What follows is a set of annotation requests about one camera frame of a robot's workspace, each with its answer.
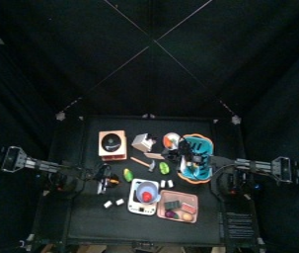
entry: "yellow object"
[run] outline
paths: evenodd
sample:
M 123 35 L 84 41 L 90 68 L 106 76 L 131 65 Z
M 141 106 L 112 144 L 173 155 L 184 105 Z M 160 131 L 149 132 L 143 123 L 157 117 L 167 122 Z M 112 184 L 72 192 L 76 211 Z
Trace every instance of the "yellow object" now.
M 184 213 L 183 216 L 181 216 L 181 219 L 187 222 L 192 221 L 193 219 L 193 215 L 189 214 L 189 213 Z

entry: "small toy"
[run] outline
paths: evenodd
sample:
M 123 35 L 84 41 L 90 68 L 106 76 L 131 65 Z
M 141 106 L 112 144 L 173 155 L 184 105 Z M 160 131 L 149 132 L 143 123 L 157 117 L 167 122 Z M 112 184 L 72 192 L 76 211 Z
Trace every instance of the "small toy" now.
M 124 169 L 123 176 L 127 182 L 132 182 L 133 180 L 133 173 L 129 169 Z
M 187 211 L 187 212 L 191 213 L 191 214 L 196 213 L 195 207 L 192 207 L 191 205 L 188 205 L 188 204 L 185 204 L 185 203 L 181 203 L 180 209 L 181 209 L 183 211 Z
M 172 187 L 173 187 L 173 183 L 172 183 L 172 180 L 171 180 L 171 179 L 167 181 L 167 186 L 168 186 L 168 188 L 172 188 Z
M 110 201 L 105 202 L 102 206 L 105 209 L 108 209 L 112 206 L 112 202 Z
M 145 167 L 148 167 L 148 171 L 152 172 L 153 171 L 153 167 L 155 167 L 155 162 L 152 161 L 151 164 L 147 164 L 144 161 L 141 161 L 140 159 L 131 157 L 131 159 L 133 161 L 136 161 L 137 163 L 143 164 Z
M 184 221 L 187 221 L 187 222 L 191 222 L 191 221 L 193 220 L 193 215 L 189 214 L 189 213 L 184 213 L 184 214 L 181 215 L 181 219 L 183 219 Z
M 168 165 L 165 164 L 165 162 L 159 162 L 159 170 L 163 175 L 169 172 Z
M 173 211 L 171 211 L 171 210 L 167 210 L 167 211 L 164 212 L 164 216 L 165 216 L 165 217 L 169 217 L 169 218 L 179 219 L 177 214 L 176 214 Z
M 160 180 L 160 187 L 164 188 L 164 183 L 165 181 L 164 180 Z
M 175 201 L 175 202 L 165 202 L 164 203 L 164 209 L 165 210 L 176 210 L 180 208 L 180 202 Z
M 116 205 L 120 206 L 124 203 L 124 200 L 120 199 L 119 201 L 116 201 Z
M 152 195 L 148 192 L 143 192 L 143 201 L 148 203 L 152 199 Z
M 167 136 L 163 137 L 163 145 L 165 148 L 171 148 L 172 147 L 173 142 L 169 140 L 169 138 Z

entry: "white object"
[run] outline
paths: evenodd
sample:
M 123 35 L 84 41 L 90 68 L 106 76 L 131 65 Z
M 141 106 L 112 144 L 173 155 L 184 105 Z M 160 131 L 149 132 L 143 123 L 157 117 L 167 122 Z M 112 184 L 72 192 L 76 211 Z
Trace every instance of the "white object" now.
M 128 211 L 137 214 L 143 214 L 143 215 L 153 215 L 155 210 L 156 210 L 156 203 L 151 203 L 151 204 L 141 203 L 137 200 L 136 194 L 135 194 L 139 184 L 147 181 L 148 180 L 139 179 L 139 178 L 135 178 L 132 181 L 132 188 L 131 188 L 129 200 L 128 200 Z
M 172 182 L 171 179 L 167 181 L 167 186 L 168 186 L 168 188 L 172 188 L 172 187 L 173 187 L 173 182 Z
M 164 157 L 159 153 L 144 153 L 144 156 L 149 159 L 163 160 Z
M 120 199 L 120 200 L 116 202 L 116 205 L 120 206 L 123 203 L 124 203 L 124 200 Z
M 143 153 L 147 153 L 151 151 L 151 146 L 153 145 L 153 140 L 148 138 L 148 134 L 140 134 L 135 137 L 132 147 L 141 151 Z
M 112 205 L 112 202 L 110 202 L 110 201 L 108 201 L 108 202 L 105 202 L 105 203 L 104 203 L 104 205 L 102 205 L 102 206 L 104 206 L 104 208 L 105 208 L 105 209 L 108 209 L 108 208 L 110 207 L 110 205 Z
M 164 183 L 165 181 L 164 180 L 160 180 L 160 187 L 164 188 Z

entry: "toy vegetable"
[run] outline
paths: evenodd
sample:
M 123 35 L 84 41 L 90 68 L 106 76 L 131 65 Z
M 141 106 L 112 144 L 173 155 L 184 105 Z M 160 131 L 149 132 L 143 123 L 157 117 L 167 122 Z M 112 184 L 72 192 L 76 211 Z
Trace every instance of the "toy vegetable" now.
M 175 218 L 175 219 L 179 218 L 177 214 L 173 211 L 171 211 L 171 210 L 167 210 L 164 212 L 164 216 L 168 217 L 168 218 Z
M 133 173 L 129 169 L 124 169 L 123 176 L 127 182 L 132 182 L 133 180 Z

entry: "handle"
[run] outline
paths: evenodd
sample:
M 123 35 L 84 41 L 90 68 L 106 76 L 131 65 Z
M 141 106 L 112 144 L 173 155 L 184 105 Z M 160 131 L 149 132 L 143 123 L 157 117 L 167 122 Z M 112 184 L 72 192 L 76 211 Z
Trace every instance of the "handle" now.
M 149 165 L 145 162 L 143 162 L 141 160 L 139 160 L 137 158 L 131 157 L 131 159 L 149 168 Z

